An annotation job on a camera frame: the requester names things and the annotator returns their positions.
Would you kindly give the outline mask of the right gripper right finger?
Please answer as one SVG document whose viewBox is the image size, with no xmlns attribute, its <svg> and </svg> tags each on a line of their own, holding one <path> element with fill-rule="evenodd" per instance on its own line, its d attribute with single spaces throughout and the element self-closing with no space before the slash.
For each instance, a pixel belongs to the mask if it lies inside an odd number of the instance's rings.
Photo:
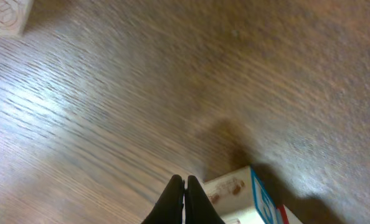
<svg viewBox="0 0 370 224">
<path fill-rule="evenodd" d="M 187 178 L 185 224 L 225 224 L 212 206 L 198 179 Z"/>
</svg>

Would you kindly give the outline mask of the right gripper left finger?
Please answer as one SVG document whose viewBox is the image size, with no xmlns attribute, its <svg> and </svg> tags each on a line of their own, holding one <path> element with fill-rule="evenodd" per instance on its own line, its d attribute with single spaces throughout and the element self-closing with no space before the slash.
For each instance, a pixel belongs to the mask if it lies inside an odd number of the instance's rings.
<svg viewBox="0 0 370 224">
<path fill-rule="evenodd" d="M 152 211 L 142 224 L 181 224 L 183 222 L 184 181 L 173 175 Z"/>
</svg>

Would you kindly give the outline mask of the wooden block yellow side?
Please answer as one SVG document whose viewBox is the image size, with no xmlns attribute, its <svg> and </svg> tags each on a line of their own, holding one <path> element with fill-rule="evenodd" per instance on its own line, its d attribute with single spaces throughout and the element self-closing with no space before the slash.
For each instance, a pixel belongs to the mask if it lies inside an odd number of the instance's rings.
<svg viewBox="0 0 370 224">
<path fill-rule="evenodd" d="M 208 181 L 202 187 L 224 223 L 279 223 L 271 196 L 250 166 Z"/>
</svg>

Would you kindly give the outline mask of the wooden block green side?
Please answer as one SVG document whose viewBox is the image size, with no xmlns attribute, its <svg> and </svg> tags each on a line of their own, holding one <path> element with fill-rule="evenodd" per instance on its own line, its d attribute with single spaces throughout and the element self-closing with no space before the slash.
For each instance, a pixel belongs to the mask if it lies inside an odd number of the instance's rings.
<svg viewBox="0 0 370 224">
<path fill-rule="evenodd" d="M 277 213 L 280 217 L 280 224 L 303 224 L 285 205 L 280 205 L 277 208 Z"/>
</svg>

